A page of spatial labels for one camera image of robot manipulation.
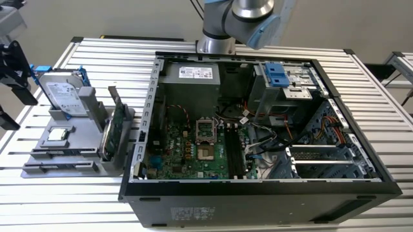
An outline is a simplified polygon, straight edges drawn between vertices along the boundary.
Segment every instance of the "aluminum extrusion table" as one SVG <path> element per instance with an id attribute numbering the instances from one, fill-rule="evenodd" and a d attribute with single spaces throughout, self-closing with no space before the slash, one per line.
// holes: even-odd
<path id="1" fill-rule="evenodd" d="M 155 51 L 194 52 L 194 43 L 87 39 L 71 42 L 55 67 L 88 71 L 98 100 L 112 105 L 107 86 L 115 85 L 122 101 L 137 111 L 137 136 Z M 340 49 L 239 45 L 239 55 L 318 59 L 358 125 L 397 180 L 404 194 L 340 225 L 300 227 L 186 228 L 185 231 L 413 231 L 413 120 L 356 55 Z M 38 106 L 18 117 L 22 129 L 0 141 L 0 230 L 146 231 L 127 204 L 118 202 L 122 177 L 20 178 L 23 166 L 50 121 L 48 101 L 40 90 Z"/>

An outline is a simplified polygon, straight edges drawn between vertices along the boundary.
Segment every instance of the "motherboard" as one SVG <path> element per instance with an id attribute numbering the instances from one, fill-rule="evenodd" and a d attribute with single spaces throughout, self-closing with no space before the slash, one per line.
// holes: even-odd
<path id="1" fill-rule="evenodd" d="M 201 119 L 191 125 L 170 123 L 167 125 L 166 148 L 162 155 L 151 156 L 149 178 L 153 179 L 230 179 L 233 169 L 229 163 L 229 152 L 231 148 L 226 145 L 226 130 L 214 121 Z M 249 144 L 247 129 L 239 127 L 237 130 L 239 151 Z M 241 152 L 238 160 L 242 165 L 242 178 L 257 178 L 253 162 L 245 161 Z"/>

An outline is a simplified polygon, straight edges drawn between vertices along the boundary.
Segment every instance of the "power supply label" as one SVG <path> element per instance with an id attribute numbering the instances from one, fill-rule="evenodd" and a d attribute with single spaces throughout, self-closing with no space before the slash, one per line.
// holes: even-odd
<path id="1" fill-rule="evenodd" d="M 173 207 L 173 220 L 213 220 L 215 207 Z"/>
<path id="2" fill-rule="evenodd" d="M 48 82 L 47 88 L 58 103 L 58 108 L 72 116 L 84 116 L 86 109 L 76 88 L 68 83 Z"/>
<path id="3" fill-rule="evenodd" d="M 181 67 L 179 78 L 213 79 L 213 68 Z"/>

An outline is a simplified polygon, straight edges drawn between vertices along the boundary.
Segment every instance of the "ram slot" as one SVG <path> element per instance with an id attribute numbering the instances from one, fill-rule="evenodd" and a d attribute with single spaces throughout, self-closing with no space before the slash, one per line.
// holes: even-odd
<path id="1" fill-rule="evenodd" d="M 226 128 L 226 154 L 229 176 L 231 179 L 242 179 L 245 174 L 243 158 L 241 153 L 241 144 L 237 128 Z"/>

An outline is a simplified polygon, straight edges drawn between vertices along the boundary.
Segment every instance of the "blue drive bay latch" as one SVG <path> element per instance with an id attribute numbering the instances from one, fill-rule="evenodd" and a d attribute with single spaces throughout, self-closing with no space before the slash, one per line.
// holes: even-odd
<path id="1" fill-rule="evenodd" d="M 290 81 L 281 63 L 265 63 L 264 71 L 273 87 L 289 87 Z"/>

